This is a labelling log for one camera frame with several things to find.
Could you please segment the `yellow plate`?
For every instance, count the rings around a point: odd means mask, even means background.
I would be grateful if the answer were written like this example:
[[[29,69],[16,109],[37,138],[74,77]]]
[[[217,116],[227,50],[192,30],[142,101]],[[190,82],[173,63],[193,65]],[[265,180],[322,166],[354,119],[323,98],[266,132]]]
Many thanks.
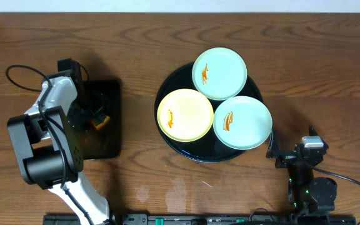
[[[193,89],[177,89],[167,94],[157,107],[157,123],[162,132],[179,142],[202,138],[213,124],[209,99]]]

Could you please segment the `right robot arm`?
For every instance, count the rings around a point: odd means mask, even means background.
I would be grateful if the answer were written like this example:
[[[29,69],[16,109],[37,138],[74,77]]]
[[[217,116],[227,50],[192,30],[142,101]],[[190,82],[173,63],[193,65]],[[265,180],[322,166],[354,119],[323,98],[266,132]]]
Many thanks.
[[[335,210],[337,183],[331,178],[314,177],[313,174],[328,148],[312,126],[309,126],[309,135],[302,137],[292,151],[283,151],[275,130],[270,133],[266,157],[276,160],[276,168],[286,168],[288,171],[288,201],[296,208],[291,216],[295,223],[302,216],[321,217]]]

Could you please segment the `orange sponge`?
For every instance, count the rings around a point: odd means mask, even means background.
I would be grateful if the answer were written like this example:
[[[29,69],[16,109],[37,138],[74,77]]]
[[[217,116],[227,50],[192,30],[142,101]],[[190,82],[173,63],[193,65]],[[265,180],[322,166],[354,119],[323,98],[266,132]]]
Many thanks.
[[[102,129],[109,121],[110,121],[110,117],[104,113],[99,114],[91,119],[91,123],[96,130]]]

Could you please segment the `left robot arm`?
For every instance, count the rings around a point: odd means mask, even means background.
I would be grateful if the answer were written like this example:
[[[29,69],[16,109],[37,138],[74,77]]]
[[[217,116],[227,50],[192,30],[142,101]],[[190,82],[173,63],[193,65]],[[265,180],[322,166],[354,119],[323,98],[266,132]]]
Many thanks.
[[[59,196],[75,213],[80,224],[112,224],[109,202],[86,177],[84,155],[69,123],[69,111],[77,109],[81,121],[99,130],[111,115],[101,91],[87,90],[83,65],[69,58],[58,61],[57,72],[42,74],[35,103],[7,122],[22,178]]]

